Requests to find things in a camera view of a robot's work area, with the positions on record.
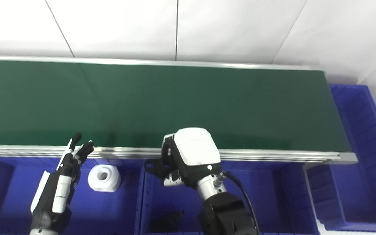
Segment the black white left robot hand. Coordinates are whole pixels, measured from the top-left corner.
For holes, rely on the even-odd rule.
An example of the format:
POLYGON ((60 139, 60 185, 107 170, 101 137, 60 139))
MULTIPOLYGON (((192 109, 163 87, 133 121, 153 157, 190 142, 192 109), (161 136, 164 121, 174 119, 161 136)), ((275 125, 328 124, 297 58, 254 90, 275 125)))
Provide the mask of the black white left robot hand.
POLYGON ((30 211, 31 235, 61 235, 71 216, 71 201, 81 177, 83 163, 94 151, 89 140, 78 146, 81 133, 68 142, 55 171, 45 171, 34 195, 30 211))

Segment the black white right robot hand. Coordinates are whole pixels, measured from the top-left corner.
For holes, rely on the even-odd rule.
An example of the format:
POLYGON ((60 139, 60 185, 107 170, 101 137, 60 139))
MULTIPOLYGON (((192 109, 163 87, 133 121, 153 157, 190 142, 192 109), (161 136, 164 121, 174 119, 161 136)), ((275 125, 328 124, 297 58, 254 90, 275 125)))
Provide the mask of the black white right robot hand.
POLYGON ((161 160, 170 170, 161 177, 163 186, 184 184, 197 189, 204 180, 222 171, 219 150, 204 128, 183 128, 166 135, 161 160))

